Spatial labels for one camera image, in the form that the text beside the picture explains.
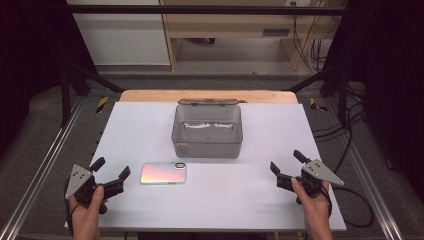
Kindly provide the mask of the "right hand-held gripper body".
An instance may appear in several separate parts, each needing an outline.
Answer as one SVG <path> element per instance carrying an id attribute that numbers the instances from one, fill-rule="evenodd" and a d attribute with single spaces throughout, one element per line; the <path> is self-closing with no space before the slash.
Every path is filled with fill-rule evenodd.
<path id="1" fill-rule="evenodd" d="M 344 185 L 344 181 L 320 160 L 310 160 L 306 158 L 305 160 L 301 160 L 301 163 L 303 164 L 301 173 L 296 177 L 296 180 L 300 182 L 309 197 L 313 198 L 320 193 L 323 181 L 339 186 Z M 292 176 L 283 174 L 280 172 L 279 168 L 276 168 L 276 178 L 279 188 L 291 192 L 294 191 L 291 183 Z"/>

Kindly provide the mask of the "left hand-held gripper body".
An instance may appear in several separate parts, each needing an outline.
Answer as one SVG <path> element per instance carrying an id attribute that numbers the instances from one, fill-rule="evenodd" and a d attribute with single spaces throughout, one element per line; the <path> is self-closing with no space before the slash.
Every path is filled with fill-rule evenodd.
<path id="1" fill-rule="evenodd" d="M 79 165 L 74 165 L 65 192 L 65 199 L 69 200 L 71 196 L 74 196 L 80 203 L 89 205 L 96 188 L 99 186 L 93 173 L 94 171 L 91 171 L 90 167 L 85 169 Z M 104 187 L 104 197 L 99 209 L 101 215 L 108 210 L 104 201 L 124 192 L 124 181 L 117 178 L 110 182 L 102 183 L 102 186 Z"/>

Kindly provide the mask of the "iridescent smartphone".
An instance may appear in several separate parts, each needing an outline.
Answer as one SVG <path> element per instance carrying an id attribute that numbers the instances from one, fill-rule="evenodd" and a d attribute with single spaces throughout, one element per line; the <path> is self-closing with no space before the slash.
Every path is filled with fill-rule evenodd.
<path id="1" fill-rule="evenodd" d="M 141 171 L 141 183 L 181 184 L 186 180 L 187 167 L 183 162 L 150 162 L 145 163 Z"/>

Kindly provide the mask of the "transparent grey storage box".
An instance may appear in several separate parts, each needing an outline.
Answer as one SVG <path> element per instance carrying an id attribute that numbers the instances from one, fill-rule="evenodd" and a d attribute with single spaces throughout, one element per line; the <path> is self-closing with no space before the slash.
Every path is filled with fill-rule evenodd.
<path id="1" fill-rule="evenodd" d="M 179 100 L 171 140 L 179 158 L 238 158 L 243 142 L 239 101 Z"/>

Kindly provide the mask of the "person's left hand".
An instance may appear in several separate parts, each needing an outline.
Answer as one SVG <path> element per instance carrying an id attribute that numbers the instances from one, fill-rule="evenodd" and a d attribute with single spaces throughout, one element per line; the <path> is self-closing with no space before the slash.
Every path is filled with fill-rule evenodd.
<path id="1" fill-rule="evenodd" d="M 103 203 L 104 187 L 98 186 L 92 196 L 89 206 L 84 206 L 72 196 L 69 205 L 72 217 L 72 229 L 74 233 L 99 233 L 99 208 Z"/>

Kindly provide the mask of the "person's right hand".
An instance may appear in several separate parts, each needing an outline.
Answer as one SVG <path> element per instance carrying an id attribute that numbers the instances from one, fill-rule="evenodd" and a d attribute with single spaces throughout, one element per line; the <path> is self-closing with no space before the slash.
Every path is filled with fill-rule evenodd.
<path id="1" fill-rule="evenodd" d="M 306 228 L 310 231 L 329 229 L 328 200 L 323 195 L 315 198 L 309 197 L 303 186 L 295 178 L 291 179 L 291 183 L 302 203 Z"/>

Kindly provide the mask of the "yellow black floor tape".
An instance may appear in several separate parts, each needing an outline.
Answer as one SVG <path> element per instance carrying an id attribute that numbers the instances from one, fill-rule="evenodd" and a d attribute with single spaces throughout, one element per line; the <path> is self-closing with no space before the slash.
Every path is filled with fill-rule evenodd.
<path id="1" fill-rule="evenodd" d="M 95 111 L 95 113 L 101 113 L 102 111 L 103 111 L 103 109 L 104 109 L 104 107 L 105 107 L 105 105 L 106 105 L 106 103 L 107 103 L 107 101 L 108 101 L 108 97 L 102 97 L 100 100 L 99 100 L 99 103 L 98 103 L 98 105 L 97 105 L 97 108 L 96 108 L 96 111 Z"/>
<path id="2" fill-rule="evenodd" d="M 310 98 L 310 108 L 312 110 L 318 110 L 318 111 L 321 111 L 321 112 L 328 111 L 327 107 L 325 107 L 325 106 L 321 106 L 321 107 L 318 106 L 317 103 L 316 103 L 316 101 L 315 101 L 315 98 Z"/>

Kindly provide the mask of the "white table board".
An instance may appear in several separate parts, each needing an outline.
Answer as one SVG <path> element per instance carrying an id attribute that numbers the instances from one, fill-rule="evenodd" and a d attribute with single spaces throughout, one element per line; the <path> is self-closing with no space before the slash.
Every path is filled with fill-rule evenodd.
<path id="1" fill-rule="evenodd" d="M 99 226 L 111 231 L 294 231 L 304 227 L 294 193 L 280 189 L 270 166 L 297 176 L 302 168 L 294 151 L 319 156 L 300 104 L 241 107 L 243 142 L 236 159 L 186 160 L 182 184 L 146 185 L 141 170 L 149 162 L 175 162 L 171 140 L 173 103 L 118 102 L 94 154 L 105 165 L 99 183 L 131 173 L 123 193 L 107 202 Z"/>

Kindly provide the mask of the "wooden table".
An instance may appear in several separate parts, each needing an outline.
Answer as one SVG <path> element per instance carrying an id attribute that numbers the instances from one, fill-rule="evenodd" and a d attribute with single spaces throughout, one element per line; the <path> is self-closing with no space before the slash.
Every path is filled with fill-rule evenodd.
<path id="1" fill-rule="evenodd" d="M 290 91 L 271 90 L 126 90 L 120 102 L 177 102 L 183 98 L 232 98 L 247 103 L 297 104 Z"/>

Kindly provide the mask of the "black curtain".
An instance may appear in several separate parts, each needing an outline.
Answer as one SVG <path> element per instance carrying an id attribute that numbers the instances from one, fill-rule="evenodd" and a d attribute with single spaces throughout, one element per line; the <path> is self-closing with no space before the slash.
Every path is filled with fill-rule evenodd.
<path id="1" fill-rule="evenodd" d="M 96 67 L 74 16 L 51 5 L 67 0 L 0 0 L 0 155 L 12 144 L 33 96 L 60 84 L 61 68 L 47 30 L 62 55 L 86 70 Z"/>
<path id="2" fill-rule="evenodd" d="M 328 65 L 366 87 L 390 157 L 424 200 L 424 0 L 347 0 Z"/>

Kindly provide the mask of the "white cabinet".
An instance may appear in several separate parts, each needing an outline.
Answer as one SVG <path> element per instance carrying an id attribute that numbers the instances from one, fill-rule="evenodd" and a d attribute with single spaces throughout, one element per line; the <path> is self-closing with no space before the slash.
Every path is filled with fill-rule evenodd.
<path id="1" fill-rule="evenodd" d="M 160 14 L 74 14 L 92 60 L 103 65 L 169 65 Z"/>

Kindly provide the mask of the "light wooden desk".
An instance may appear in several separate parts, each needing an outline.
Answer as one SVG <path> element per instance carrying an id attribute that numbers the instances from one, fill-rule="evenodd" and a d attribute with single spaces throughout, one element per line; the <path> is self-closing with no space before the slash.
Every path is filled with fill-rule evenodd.
<path id="1" fill-rule="evenodd" d="M 162 6 L 255 6 L 337 8 L 349 0 L 159 0 Z M 165 14 L 167 36 L 183 38 L 277 38 L 284 47 L 291 68 L 306 65 L 312 40 L 332 39 L 339 16 Z"/>

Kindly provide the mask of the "aluminium floor rail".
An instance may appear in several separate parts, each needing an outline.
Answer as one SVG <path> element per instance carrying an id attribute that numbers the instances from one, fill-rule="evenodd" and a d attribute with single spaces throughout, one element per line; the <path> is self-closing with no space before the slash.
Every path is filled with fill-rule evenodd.
<path id="1" fill-rule="evenodd" d="M 31 182 L 25 186 L 25 192 L 17 201 L 13 213 L 0 230 L 0 240 L 15 240 L 80 114 L 84 101 L 83 97 L 76 98 L 69 119 L 61 123 L 57 129 L 54 139 L 49 144 L 49 149 L 43 155 L 41 162 L 32 167 L 34 174 L 31 176 Z"/>
<path id="2" fill-rule="evenodd" d="M 375 217 L 387 240 L 404 240 L 401 231 L 394 220 L 381 192 L 374 179 L 365 166 L 363 159 L 353 141 L 349 140 L 350 134 L 343 136 L 347 153 L 351 157 L 353 169 L 355 170 L 361 186 L 367 196 Z"/>

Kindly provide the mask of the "black metal frame leg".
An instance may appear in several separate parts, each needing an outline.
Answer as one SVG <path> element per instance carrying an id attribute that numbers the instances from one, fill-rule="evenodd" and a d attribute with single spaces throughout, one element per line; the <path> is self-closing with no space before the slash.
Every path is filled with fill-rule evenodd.
<path id="1" fill-rule="evenodd" d="M 62 127 L 64 127 L 71 119 L 70 87 L 73 87 L 79 96 L 87 96 L 90 92 L 90 87 L 86 83 L 86 79 L 94 80 L 115 93 L 123 93 L 125 91 L 124 88 L 109 82 L 98 73 L 89 71 L 80 65 L 73 65 L 72 67 L 64 68 L 60 73 Z"/>
<path id="2" fill-rule="evenodd" d="M 323 97 L 331 97 L 334 95 L 335 91 L 338 91 L 337 119 L 343 127 L 346 127 L 348 77 L 343 67 L 337 66 L 336 64 L 329 65 L 320 72 L 308 77 L 306 80 L 303 80 L 294 86 L 285 88 L 285 91 L 296 93 L 318 80 L 324 81 L 320 89 L 320 93 Z"/>

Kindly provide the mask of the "black horizontal frame bar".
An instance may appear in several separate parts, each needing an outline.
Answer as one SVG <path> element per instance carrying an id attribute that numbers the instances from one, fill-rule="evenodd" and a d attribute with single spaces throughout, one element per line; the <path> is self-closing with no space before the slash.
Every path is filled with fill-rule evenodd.
<path id="1" fill-rule="evenodd" d="M 228 15 L 319 15 L 349 13 L 346 8 L 323 7 L 255 7 L 196 5 L 68 5 L 72 13 L 87 14 L 228 14 Z"/>

